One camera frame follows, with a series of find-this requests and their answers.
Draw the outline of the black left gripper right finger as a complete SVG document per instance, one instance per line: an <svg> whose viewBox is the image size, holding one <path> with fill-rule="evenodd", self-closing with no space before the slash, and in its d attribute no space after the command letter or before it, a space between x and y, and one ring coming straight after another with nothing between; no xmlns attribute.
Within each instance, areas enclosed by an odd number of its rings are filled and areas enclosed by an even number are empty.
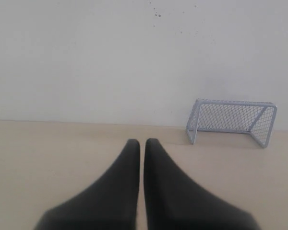
<svg viewBox="0 0 288 230"><path fill-rule="evenodd" d="M144 196L150 230L258 230L253 216L193 181L156 138L145 144Z"/></svg>

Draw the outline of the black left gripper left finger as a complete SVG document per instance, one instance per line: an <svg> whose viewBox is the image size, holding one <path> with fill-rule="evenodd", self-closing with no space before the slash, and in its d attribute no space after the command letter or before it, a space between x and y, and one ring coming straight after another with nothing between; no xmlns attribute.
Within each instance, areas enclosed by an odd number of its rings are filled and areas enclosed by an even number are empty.
<svg viewBox="0 0 288 230"><path fill-rule="evenodd" d="M37 230L134 230L140 144L129 139L105 173L84 191L46 211Z"/></svg>

